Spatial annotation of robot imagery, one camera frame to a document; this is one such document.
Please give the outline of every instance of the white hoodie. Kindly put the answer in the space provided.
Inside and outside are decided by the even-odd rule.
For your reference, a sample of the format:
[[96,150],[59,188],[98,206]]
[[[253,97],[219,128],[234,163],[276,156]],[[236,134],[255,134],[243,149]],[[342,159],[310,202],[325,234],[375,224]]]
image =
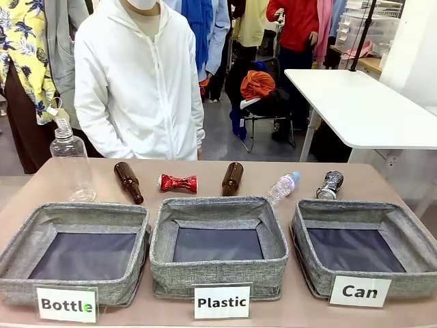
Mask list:
[[197,159],[205,137],[186,19],[160,1],[154,41],[119,0],[104,0],[76,34],[74,106],[83,131],[105,157]]

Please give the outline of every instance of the yellow floral shirt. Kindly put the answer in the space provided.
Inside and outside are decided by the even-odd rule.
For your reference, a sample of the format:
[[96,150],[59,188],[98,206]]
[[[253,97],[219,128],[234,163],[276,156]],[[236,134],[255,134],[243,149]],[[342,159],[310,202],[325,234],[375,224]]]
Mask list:
[[12,60],[35,104],[37,123],[46,124],[52,120],[46,109],[56,89],[44,49],[44,0],[0,2],[0,80],[5,83]]

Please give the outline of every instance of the white face mask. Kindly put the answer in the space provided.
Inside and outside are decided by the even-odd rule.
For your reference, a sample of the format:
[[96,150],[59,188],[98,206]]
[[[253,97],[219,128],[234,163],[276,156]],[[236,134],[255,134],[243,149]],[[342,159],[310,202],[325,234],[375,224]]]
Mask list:
[[152,9],[156,3],[156,0],[128,0],[128,2],[140,10]]

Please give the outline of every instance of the red sweater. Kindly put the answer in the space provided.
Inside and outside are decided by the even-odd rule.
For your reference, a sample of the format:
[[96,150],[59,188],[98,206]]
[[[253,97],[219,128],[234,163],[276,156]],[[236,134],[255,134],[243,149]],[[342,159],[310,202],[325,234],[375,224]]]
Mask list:
[[311,32],[319,33],[317,0],[270,0],[267,7],[267,19],[275,22],[274,13],[284,9],[285,25],[279,44],[294,51],[304,51]]

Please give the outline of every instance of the gray jacket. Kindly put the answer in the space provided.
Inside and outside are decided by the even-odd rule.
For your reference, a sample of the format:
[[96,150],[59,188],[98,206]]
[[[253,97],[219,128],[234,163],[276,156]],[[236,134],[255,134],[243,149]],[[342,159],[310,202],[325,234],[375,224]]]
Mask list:
[[89,16],[85,0],[45,0],[46,51],[62,107],[70,115],[73,128],[80,128],[74,110],[74,43],[70,26],[77,30]]

